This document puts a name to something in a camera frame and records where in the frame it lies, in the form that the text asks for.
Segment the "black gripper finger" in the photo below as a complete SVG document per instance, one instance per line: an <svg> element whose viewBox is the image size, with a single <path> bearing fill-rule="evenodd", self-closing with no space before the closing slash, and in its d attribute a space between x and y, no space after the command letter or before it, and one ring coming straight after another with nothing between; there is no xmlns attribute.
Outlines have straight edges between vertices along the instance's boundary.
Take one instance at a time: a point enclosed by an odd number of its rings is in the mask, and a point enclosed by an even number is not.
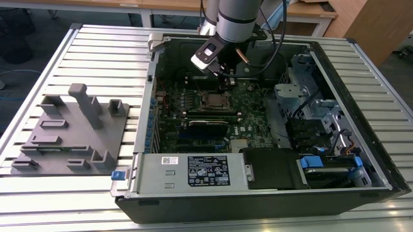
<svg viewBox="0 0 413 232"><path fill-rule="evenodd" d="M219 90L232 90L238 86L236 79L230 77L227 73L222 72L218 76L218 88Z"/></svg>

